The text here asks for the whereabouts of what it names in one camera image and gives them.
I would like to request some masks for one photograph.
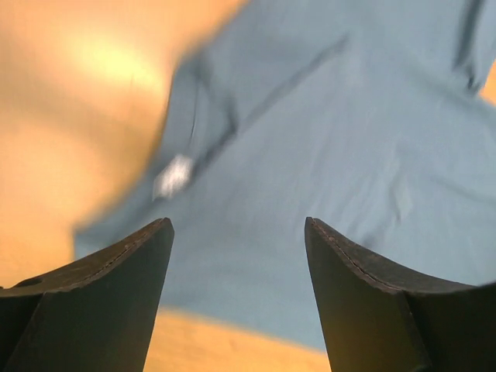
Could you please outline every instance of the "clothing tag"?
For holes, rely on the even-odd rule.
[[[188,185],[192,174],[193,160],[184,155],[177,155],[155,178],[153,200],[172,198]]]

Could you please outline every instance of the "orange surface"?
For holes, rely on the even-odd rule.
[[[72,259],[160,138],[178,57],[243,0],[0,1],[0,285]],[[496,69],[483,96],[496,102]],[[324,353],[175,312],[146,371],[321,371]]]

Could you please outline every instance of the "blue shirt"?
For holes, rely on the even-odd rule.
[[[162,304],[323,347],[305,217],[423,273],[496,278],[496,2],[253,0],[175,74],[159,153],[79,257],[169,217]],[[190,184],[152,201],[178,154]]]

